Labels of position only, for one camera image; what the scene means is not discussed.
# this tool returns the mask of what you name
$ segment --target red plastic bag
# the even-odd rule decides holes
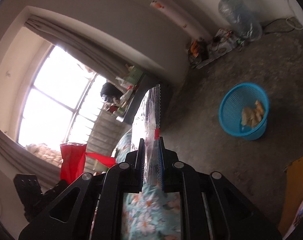
[[[105,166],[111,168],[116,164],[116,159],[98,153],[87,153],[87,144],[63,143],[60,145],[61,157],[63,159],[60,171],[60,179],[68,184],[76,180],[85,168],[86,155],[98,160]]]

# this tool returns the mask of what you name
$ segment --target black cable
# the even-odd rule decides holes
[[[269,26],[270,24],[272,24],[272,23],[274,23],[274,22],[276,22],[276,21],[279,21],[279,20],[286,20],[286,19],[285,19],[285,18],[279,18],[279,19],[273,20],[273,21],[271,21],[270,23],[268,23],[267,25],[262,26],[262,30],[264,31],[265,28],[266,28],[267,26]],[[289,33],[289,32],[292,32],[292,31],[294,31],[294,30],[295,30],[295,28],[292,28],[292,30],[289,30],[289,31],[264,32],[264,34],[271,34],[271,33]]]

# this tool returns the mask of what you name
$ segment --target blue basket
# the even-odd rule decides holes
[[[261,122],[255,127],[243,126],[241,115],[244,107],[256,108],[255,101],[259,100],[265,110]],[[233,87],[223,98],[219,107],[219,122],[224,131],[232,136],[246,140],[256,140],[262,136],[267,126],[269,100],[266,92],[253,83],[242,83]]]

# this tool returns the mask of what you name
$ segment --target metal screw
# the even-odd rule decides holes
[[[181,169],[181,168],[184,166],[184,163],[182,163],[182,162],[175,162],[173,165],[174,165],[176,168]]]
[[[83,180],[88,180],[88,179],[91,179],[92,175],[90,173],[84,173],[83,175],[81,175],[81,178]]]
[[[123,170],[127,169],[128,167],[129,167],[129,163],[120,163],[119,164],[119,168],[121,168]]]
[[[221,179],[221,173],[215,171],[215,172],[212,173],[212,177],[214,179]]]

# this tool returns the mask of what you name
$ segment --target window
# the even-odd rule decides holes
[[[86,143],[102,107],[106,79],[59,47],[54,47],[31,86],[18,143]]]

